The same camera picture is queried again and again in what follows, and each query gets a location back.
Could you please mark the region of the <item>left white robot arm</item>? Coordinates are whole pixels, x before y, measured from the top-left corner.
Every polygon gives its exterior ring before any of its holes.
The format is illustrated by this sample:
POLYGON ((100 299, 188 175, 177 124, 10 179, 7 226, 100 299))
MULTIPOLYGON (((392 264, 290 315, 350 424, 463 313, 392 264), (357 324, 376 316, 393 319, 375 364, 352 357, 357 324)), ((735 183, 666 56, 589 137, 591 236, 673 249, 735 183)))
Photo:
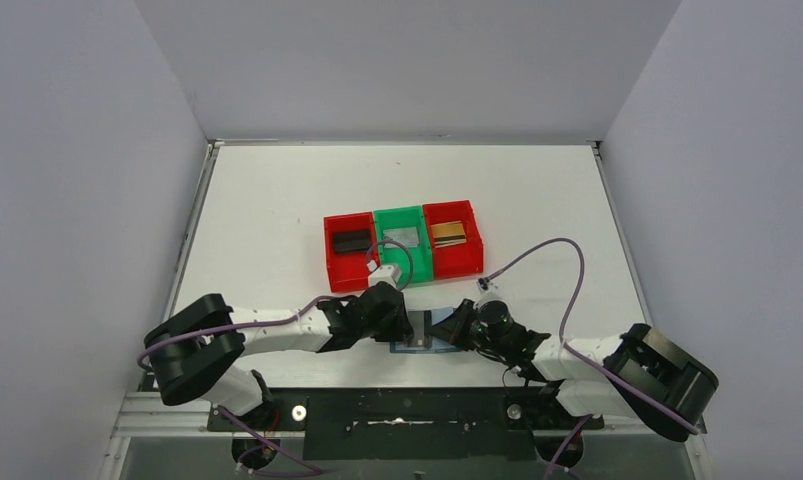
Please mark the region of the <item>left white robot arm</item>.
POLYGON ((151 330, 137 364, 153 374, 164 405, 202 399, 242 417, 272 401, 261 374, 237 366, 242 357, 328 353, 363 339, 391 343, 412 336, 404 294, 387 282, 359 295, 320 295, 282 318, 232 307, 211 293, 151 330))

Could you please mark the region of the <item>green plastic bin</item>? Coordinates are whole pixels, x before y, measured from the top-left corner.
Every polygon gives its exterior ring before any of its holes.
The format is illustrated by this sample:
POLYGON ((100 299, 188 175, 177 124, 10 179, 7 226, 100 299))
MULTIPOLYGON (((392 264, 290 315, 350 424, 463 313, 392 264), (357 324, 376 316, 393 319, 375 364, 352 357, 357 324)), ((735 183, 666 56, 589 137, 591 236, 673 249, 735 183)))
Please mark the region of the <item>green plastic bin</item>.
POLYGON ((420 246, 407 249, 412 255, 413 270, 407 255, 395 245, 378 247, 380 261, 398 264, 401 268, 400 281, 425 283, 434 279, 433 252, 428 237, 425 216, 421 206, 408 206, 393 209, 375 210, 373 212, 375 233, 378 240, 384 240, 382 232, 386 229, 414 226, 419 230, 420 246))

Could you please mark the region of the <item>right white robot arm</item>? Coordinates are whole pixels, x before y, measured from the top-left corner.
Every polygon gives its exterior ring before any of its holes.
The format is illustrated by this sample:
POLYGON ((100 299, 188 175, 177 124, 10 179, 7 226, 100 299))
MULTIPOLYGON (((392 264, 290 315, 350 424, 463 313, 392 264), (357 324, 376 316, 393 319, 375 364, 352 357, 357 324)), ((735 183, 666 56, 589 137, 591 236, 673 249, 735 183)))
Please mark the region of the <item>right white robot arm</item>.
POLYGON ((499 299, 464 300, 428 332, 552 388, 573 417, 635 418, 675 442, 696 434, 719 386, 712 370, 645 323, 620 335, 568 339, 519 324, 499 299))

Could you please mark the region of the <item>teal card holder wallet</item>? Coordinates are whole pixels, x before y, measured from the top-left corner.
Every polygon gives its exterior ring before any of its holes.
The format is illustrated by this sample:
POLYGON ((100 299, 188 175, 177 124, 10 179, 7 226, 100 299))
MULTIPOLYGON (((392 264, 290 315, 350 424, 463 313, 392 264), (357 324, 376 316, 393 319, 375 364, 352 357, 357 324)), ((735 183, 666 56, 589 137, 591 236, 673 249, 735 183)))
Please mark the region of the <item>teal card holder wallet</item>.
POLYGON ((401 342, 392 342, 391 354, 445 354, 460 352, 456 346, 440 340, 427 332, 430 326, 442 323, 454 309, 444 307, 430 310, 409 310, 407 313, 413 335, 401 342))

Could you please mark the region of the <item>red plastic bin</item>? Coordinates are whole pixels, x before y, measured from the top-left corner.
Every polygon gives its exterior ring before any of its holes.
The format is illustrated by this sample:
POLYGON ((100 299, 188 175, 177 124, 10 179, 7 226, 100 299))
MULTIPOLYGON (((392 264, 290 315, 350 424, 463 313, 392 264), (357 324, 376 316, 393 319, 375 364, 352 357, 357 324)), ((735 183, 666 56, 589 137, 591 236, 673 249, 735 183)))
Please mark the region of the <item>red plastic bin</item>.
POLYGON ((369 270, 367 264, 378 261, 378 254, 354 253, 337 255, 331 247, 331 234, 337 231, 368 229, 371 231, 372 245, 377 238, 372 212, 359 212, 327 216, 323 219, 325 264, 329 289, 333 293, 363 290, 368 286, 369 270))
POLYGON ((433 252, 434 280, 480 274, 484 267, 484 245, 471 202, 460 200, 428 203, 422 208, 433 252), (431 225, 451 221, 463 223, 467 241, 459 245, 435 248, 431 225))

